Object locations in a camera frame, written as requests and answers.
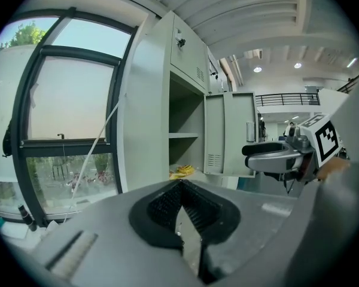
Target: sky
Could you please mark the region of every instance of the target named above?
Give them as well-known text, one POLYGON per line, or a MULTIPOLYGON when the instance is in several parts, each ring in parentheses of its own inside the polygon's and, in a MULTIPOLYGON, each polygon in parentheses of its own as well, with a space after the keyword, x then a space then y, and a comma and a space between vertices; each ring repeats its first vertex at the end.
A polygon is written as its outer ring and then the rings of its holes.
MULTIPOLYGON (((39 17, 10 23, 0 34, 0 44, 9 42, 17 32, 20 24, 28 25, 34 21, 36 27, 47 31, 56 20, 57 17, 39 17)), ((122 57, 129 37, 129 34, 107 26, 72 19, 56 38, 53 45, 85 48, 122 57)))

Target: open cabinet door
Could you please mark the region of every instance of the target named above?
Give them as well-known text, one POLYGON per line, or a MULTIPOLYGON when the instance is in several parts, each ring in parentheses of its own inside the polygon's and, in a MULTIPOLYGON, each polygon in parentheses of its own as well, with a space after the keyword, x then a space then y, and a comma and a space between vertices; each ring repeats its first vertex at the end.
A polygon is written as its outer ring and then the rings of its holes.
POLYGON ((245 165, 242 147, 258 142, 258 116, 254 93, 205 96, 206 174, 255 177, 245 165))

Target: tree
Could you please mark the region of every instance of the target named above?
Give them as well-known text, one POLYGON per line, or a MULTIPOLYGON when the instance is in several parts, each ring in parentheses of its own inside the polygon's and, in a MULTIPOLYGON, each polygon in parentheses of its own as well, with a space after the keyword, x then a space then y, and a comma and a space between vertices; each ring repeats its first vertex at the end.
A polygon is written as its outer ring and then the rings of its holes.
POLYGON ((36 23, 32 23, 24 26, 20 25, 16 34, 12 39, 5 44, 1 43, 0 51, 6 48, 15 47, 17 45, 32 45, 41 41, 41 38, 45 35, 45 31, 36 27, 36 23))

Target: white rope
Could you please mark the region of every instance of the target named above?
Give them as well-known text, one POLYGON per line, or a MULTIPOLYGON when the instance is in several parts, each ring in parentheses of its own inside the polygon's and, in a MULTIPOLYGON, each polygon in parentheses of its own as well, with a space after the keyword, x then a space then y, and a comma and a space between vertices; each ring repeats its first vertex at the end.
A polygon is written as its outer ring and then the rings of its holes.
POLYGON ((84 160, 84 164, 83 164, 83 166, 82 166, 82 168, 81 168, 81 172, 80 172, 80 175, 78 176, 78 180, 77 180, 76 186, 75 186, 75 188, 74 188, 74 190, 73 190, 71 203, 70 203, 70 205, 69 205, 69 209, 68 209, 68 211, 67 211, 67 213, 66 213, 66 215, 65 215, 65 219, 64 219, 64 222, 63 222, 63 223, 65 223, 65 221, 66 221, 66 219, 67 219, 67 217, 68 217, 68 213, 69 213, 69 211, 70 211, 71 208, 72 208, 73 199, 74 199, 74 197, 75 197, 75 195, 76 195, 76 192, 77 192, 77 190, 78 190, 78 186, 79 186, 79 184, 80 184, 80 182, 81 182, 81 179, 83 178, 86 165, 87 165, 87 163, 88 163, 88 161, 89 161, 89 157, 91 156, 91 154, 92 154, 92 152, 93 152, 93 150, 94 150, 94 148, 95 148, 95 146, 96 146, 98 140, 100 139, 100 136, 101 136, 102 132, 104 131, 105 127, 107 126, 107 124, 108 124, 110 118, 113 116, 114 112, 117 110, 119 103, 120 103, 120 101, 117 102, 117 104, 115 105, 115 107, 113 108, 113 110, 111 111, 111 113, 109 114, 109 116, 108 116, 108 118, 107 118, 107 120, 106 120, 104 126, 102 127, 100 133, 98 134, 98 136, 97 136, 96 140, 94 141, 94 143, 93 143, 91 149, 89 150, 88 155, 86 156, 86 158, 85 158, 85 160, 84 160))

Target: black bag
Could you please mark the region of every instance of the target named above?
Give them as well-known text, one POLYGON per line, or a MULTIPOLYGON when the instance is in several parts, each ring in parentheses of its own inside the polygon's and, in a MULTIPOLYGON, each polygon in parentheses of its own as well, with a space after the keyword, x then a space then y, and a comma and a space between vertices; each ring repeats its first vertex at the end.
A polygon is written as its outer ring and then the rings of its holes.
POLYGON ((12 155, 12 146, 11 146, 11 123, 10 121, 7 131, 5 131, 4 138, 2 140, 2 152, 4 153, 4 157, 8 157, 12 155))

